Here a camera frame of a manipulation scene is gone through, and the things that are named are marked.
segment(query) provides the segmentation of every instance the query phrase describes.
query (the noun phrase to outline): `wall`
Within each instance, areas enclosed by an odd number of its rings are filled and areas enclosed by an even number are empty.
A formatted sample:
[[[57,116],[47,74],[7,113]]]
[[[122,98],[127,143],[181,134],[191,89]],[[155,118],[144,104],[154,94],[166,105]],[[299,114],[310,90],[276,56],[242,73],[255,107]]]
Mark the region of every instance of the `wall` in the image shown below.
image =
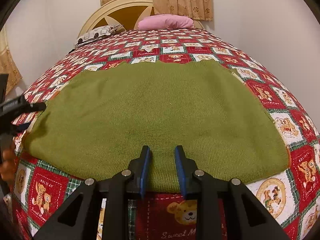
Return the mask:
[[[270,70],[320,129],[320,25],[303,0],[214,0],[205,27]]]
[[[21,0],[6,22],[12,58],[23,79],[8,98],[21,94],[76,42],[100,0]]]
[[[21,0],[7,21],[25,82],[19,93],[72,49],[99,6],[99,0]],[[214,0],[214,23],[204,25],[268,68],[320,127],[320,25],[303,0]]]

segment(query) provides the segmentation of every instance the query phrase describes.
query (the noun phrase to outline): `bedspread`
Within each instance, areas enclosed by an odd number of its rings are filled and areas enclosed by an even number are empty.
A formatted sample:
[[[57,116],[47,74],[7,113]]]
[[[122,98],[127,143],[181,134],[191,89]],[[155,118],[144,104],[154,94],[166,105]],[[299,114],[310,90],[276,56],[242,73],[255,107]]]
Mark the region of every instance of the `bedspread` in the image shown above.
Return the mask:
[[[132,30],[85,45],[48,69],[26,90],[25,97],[30,102],[49,100],[81,71],[107,70],[122,61],[186,63],[207,59],[236,71],[273,118],[290,150],[291,168],[247,187],[291,239],[302,239],[320,212],[320,135],[301,104],[273,74],[213,34],[200,29]],[[35,116],[23,114],[14,123],[30,122]],[[27,231],[34,235],[81,180],[23,151],[22,136],[16,139],[12,205],[28,238]],[[186,213],[196,211],[196,204],[183,201],[180,194],[148,193],[144,201],[129,201],[130,239],[195,239],[195,220],[179,219],[184,213],[177,212],[177,207]]]

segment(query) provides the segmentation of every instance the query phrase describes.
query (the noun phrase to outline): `green fabric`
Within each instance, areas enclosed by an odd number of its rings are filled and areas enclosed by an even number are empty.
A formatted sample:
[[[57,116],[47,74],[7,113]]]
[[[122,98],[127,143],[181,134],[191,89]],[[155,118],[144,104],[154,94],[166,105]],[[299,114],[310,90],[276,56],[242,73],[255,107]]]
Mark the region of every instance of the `green fabric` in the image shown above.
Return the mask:
[[[53,166],[102,180],[143,145],[149,190],[178,192],[174,147],[216,178],[251,182],[288,167],[286,147],[260,101],[214,60],[121,63],[84,71],[49,101],[25,149]]]

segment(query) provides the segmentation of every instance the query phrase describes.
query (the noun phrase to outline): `headboard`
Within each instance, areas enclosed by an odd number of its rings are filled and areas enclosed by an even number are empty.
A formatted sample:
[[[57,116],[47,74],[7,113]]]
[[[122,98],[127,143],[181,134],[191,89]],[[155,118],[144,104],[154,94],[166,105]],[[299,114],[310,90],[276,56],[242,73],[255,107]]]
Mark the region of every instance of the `headboard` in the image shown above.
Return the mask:
[[[119,31],[137,29],[139,21],[154,14],[153,0],[111,0],[89,17],[78,37],[108,24],[122,24],[123,27]],[[200,21],[193,22],[196,28],[204,28]]]

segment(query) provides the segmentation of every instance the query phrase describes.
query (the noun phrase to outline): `pink pillow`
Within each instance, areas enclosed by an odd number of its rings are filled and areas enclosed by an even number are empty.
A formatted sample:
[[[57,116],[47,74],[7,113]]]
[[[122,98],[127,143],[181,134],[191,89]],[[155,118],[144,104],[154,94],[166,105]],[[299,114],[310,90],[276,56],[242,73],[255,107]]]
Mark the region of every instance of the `pink pillow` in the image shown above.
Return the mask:
[[[139,31],[194,29],[193,20],[186,16],[159,14],[144,18],[138,23]]]

